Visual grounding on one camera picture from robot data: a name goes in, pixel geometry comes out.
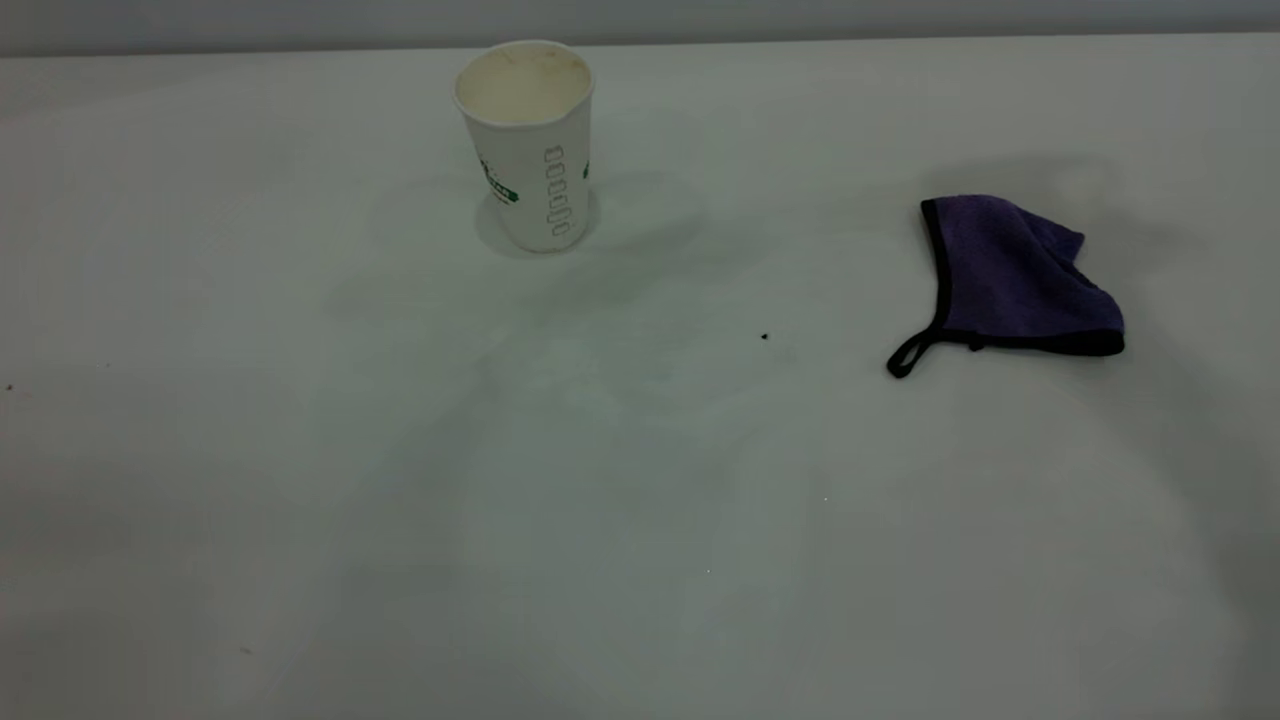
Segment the table surface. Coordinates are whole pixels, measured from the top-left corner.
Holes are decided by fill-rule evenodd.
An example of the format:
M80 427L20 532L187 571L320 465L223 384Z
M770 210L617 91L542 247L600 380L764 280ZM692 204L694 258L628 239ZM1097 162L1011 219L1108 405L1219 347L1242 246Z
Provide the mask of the table surface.
M1280 36L588 47L556 258L472 54L0 61L0 715L1280 712ZM884 372L969 192L1123 355Z

